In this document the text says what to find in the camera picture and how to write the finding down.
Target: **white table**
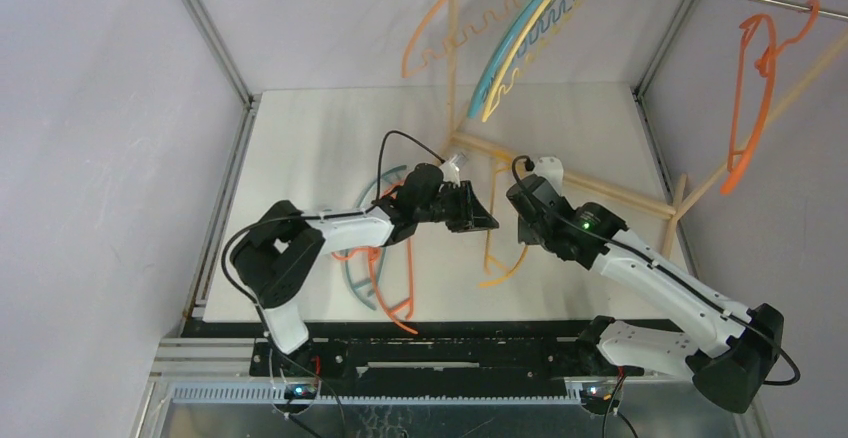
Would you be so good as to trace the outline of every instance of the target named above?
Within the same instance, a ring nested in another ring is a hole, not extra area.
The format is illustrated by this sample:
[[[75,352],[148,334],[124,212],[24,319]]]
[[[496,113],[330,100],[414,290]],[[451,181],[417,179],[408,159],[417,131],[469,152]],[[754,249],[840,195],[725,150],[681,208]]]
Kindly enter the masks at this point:
[[[458,97],[470,96],[460,87]],[[230,211],[225,237],[256,221],[276,201],[300,209],[350,208],[376,174],[380,140],[396,128],[437,149],[447,136],[444,88],[363,88],[266,92],[256,117]],[[564,166],[644,195],[663,198],[630,90],[624,84],[519,85],[487,122],[468,121],[464,131],[527,153],[558,156]],[[490,159],[466,152],[464,179],[488,205]],[[429,156],[402,138],[390,138],[383,169],[414,166]],[[506,263],[519,256],[516,214],[501,174],[493,250]],[[622,216],[646,241],[660,245],[664,222],[618,202],[566,187],[574,206],[596,201]],[[663,318],[631,290],[575,263],[531,247],[522,268],[505,283],[479,288],[485,233],[451,234],[442,224],[422,224],[414,236],[414,321],[524,321]],[[685,266],[675,240],[672,261]],[[366,277],[364,261],[352,262],[354,279]],[[407,296],[406,247],[388,250],[381,290],[387,302]],[[339,262],[320,257],[295,298],[305,321],[384,321],[352,294]],[[203,316],[208,322],[258,321],[250,303],[216,270]]]

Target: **wooden stick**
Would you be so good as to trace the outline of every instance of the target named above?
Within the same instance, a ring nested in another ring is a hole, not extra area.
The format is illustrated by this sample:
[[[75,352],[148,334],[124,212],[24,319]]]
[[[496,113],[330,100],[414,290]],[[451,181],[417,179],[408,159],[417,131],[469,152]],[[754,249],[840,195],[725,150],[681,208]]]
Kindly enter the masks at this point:
[[[766,117],[766,124],[763,127],[763,130],[768,129],[769,125],[771,125],[774,120],[778,119],[783,113],[785,113],[786,110],[788,110],[789,107],[798,100],[804,91],[806,91],[810,84],[812,84],[813,81],[815,81],[816,78],[824,72],[824,70],[836,61],[836,58],[839,57],[839,54],[842,53],[846,47],[848,47],[848,30],[836,38],[833,43],[831,43],[830,46],[821,55],[819,55],[818,59],[816,59],[815,63],[813,63],[813,66],[807,70],[807,73],[805,73],[804,76],[795,83],[795,86],[783,95],[777,106],[775,106]],[[748,141],[750,139],[751,137],[748,136],[748,139],[745,140],[745,146],[748,146]],[[704,196],[704,193],[706,193],[707,190],[709,190],[719,180],[719,178],[724,176],[726,172],[727,163],[722,162],[722,164],[715,169],[713,174],[707,178],[704,183],[698,186],[698,188],[696,188],[689,194],[689,196],[686,197],[685,200],[683,200],[683,203],[681,203],[680,207],[677,209],[677,213],[675,214],[677,220],[680,221],[680,218],[682,218],[683,215],[686,214],[686,212],[689,211],[689,209],[691,209],[702,196]]]
[[[488,154],[506,162],[511,162],[513,158],[520,154],[461,131],[457,131],[453,134],[453,144]],[[620,203],[630,206],[631,208],[644,211],[663,219],[671,218],[675,214],[674,207],[667,203],[663,203],[662,201],[640,195],[639,193],[630,191],[626,188],[605,183],[574,171],[565,171],[563,183],[612,198]]]
[[[453,45],[454,37],[459,29],[459,0],[448,0],[448,36],[450,48],[448,49],[448,130],[452,133],[456,129],[456,47]]]
[[[683,202],[683,192],[686,190],[686,173],[680,175],[677,180],[677,185],[674,187],[674,197],[672,198],[671,206],[677,208]],[[671,246],[674,243],[674,236],[677,232],[677,215],[672,216],[665,224],[665,236],[663,237],[663,246],[660,250],[666,258],[671,258]]]

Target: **white board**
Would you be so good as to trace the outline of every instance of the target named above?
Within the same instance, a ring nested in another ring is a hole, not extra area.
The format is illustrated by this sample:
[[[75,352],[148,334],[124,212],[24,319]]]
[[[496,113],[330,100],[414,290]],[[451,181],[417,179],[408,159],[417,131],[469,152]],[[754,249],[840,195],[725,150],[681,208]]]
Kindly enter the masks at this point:
[[[443,85],[446,60],[412,78],[401,58],[438,0],[203,0],[248,87],[311,89]],[[482,28],[504,0],[459,0],[460,24]],[[522,83],[625,82],[635,85],[679,0],[587,0]],[[424,30],[415,54],[440,49],[447,5]],[[493,22],[459,49],[458,83],[474,84],[515,17]]]
[[[469,96],[470,87],[458,90]],[[444,89],[431,87],[273,91],[262,96],[239,178],[225,237],[256,221],[276,201],[301,209],[350,208],[375,176],[383,134],[392,128],[438,148],[446,131]],[[566,167],[643,194],[661,198],[662,188],[629,89],[623,84],[525,85],[508,94],[488,123],[469,121],[466,131],[528,153],[550,153]],[[469,152],[463,178],[471,179],[484,204],[490,196],[490,163]],[[414,166],[429,156],[403,139],[391,138],[384,169]],[[503,262],[520,254],[516,214],[499,177],[493,250]],[[649,243],[660,244],[662,220],[566,187],[574,205],[597,201],[621,215]],[[625,287],[563,263],[538,247],[506,283],[481,289],[494,278],[482,271],[485,233],[451,234],[442,224],[422,224],[414,236],[415,321],[513,321],[621,318],[662,315]],[[682,264],[676,244],[673,260]],[[364,263],[353,267],[364,278]],[[403,245],[388,250],[381,289],[387,302],[406,296]],[[356,300],[340,264],[320,257],[295,298],[307,321],[382,321]],[[256,313],[216,270],[205,321],[256,321]]]

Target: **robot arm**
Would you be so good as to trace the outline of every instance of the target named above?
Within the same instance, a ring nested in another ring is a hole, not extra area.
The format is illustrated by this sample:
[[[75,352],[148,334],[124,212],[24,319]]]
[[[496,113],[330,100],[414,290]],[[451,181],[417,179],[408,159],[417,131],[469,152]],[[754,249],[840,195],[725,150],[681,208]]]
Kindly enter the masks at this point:
[[[498,227],[471,183],[460,181],[464,160],[457,155],[440,167],[419,164],[403,185],[367,209],[304,212],[280,201],[265,213],[233,248],[230,260],[283,353],[309,338],[292,300],[319,256],[400,243],[415,233],[418,223],[444,222],[455,233]]]
[[[519,241],[627,286],[682,330],[640,328],[599,316],[581,340],[594,344],[613,365],[691,379],[712,402],[745,412],[778,358],[778,351],[752,329],[779,346],[783,316],[767,304],[750,310],[712,290],[601,205],[572,208],[560,192],[559,160],[537,160],[534,171],[507,192],[519,214]]]

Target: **metal frame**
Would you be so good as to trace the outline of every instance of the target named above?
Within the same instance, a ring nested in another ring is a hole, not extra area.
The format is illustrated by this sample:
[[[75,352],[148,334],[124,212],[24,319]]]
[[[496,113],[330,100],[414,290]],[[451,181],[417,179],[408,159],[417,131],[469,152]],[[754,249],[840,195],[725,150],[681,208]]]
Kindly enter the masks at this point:
[[[241,77],[235,62],[232,59],[227,47],[220,36],[217,28],[214,25],[206,7],[202,0],[182,0],[192,20],[198,27],[198,31],[207,43],[210,52],[214,56],[216,62],[221,67],[222,73],[233,87],[235,93],[245,104],[245,110],[241,117],[241,127],[238,130],[237,136],[233,143],[232,153],[224,180],[221,185],[218,200],[216,202],[214,214],[211,217],[209,229],[204,241],[203,251],[200,262],[198,263],[195,282],[192,286],[192,293],[188,297],[186,304],[185,317],[189,320],[192,318],[198,319],[202,317],[202,309],[205,305],[206,292],[208,289],[211,271],[216,263],[218,248],[223,239],[223,231],[226,225],[226,220],[235,193],[236,183],[241,172],[241,165],[244,161],[247,145],[250,139],[253,123],[256,118],[256,112],[259,103],[259,96],[252,95],[244,79]],[[807,10],[805,5],[797,3],[784,2],[783,0],[754,0],[772,5],[783,6],[789,9]],[[656,142],[655,133],[652,130],[649,110],[645,109],[644,96],[650,88],[656,75],[658,74],[664,59],[672,48],[674,42],[680,35],[680,31],[685,26],[688,18],[698,4],[698,0],[681,0],[674,16],[672,17],[666,32],[663,35],[661,42],[654,51],[651,60],[641,75],[639,84],[634,90],[634,100],[639,109],[645,134],[651,145],[652,153],[654,154],[658,172],[663,177],[666,188],[667,198],[671,198],[672,181],[666,166],[666,161],[662,157],[662,151],[659,144]],[[848,14],[835,12],[832,10],[821,10],[823,16],[830,18],[848,20]],[[689,261],[690,266],[697,270],[697,262],[694,260],[688,243],[685,239],[685,233],[681,229],[679,235],[683,241],[684,255]],[[184,331],[187,320],[184,319],[181,323],[179,332]],[[230,392],[244,390],[247,388],[262,388],[261,384],[257,384],[255,378],[248,376],[253,352],[253,347],[256,339],[254,338],[166,338],[160,343],[159,351],[157,352],[151,375],[145,391],[142,396],[139,412],[136,417],[135,426],[133,428],[133,436],[154,437],[159,436],[164,426],[165,417],[169,406],[181,399],[188,399],[191,396],[202,396],[190,393],[191,390],[197,390],[201,384],[210,386],[208,383],[214,382],[221,390],[230,390]],[[648,376],[641,378],[633,378],[632,381],[657,383],[668,381],[666,377]],[[597,377],[574,377],[567,380],[567,389],[578,389],[580,383],[586,381],[597,381]],[[373,399],[366,399],[368,404],[378,404]],[[391,399],[385,399],[380,403],[394,403]],[[453,401],[451,403],[467,404],[466,400]],[[739,416],[737,419],[737,427],[742,433],[742,436],[761,436],[764,438],[771,437],[771,431],[765,419],[765,414],[762,411],[762,405],[759,399],[756,399],[752,411],[745,415]]]

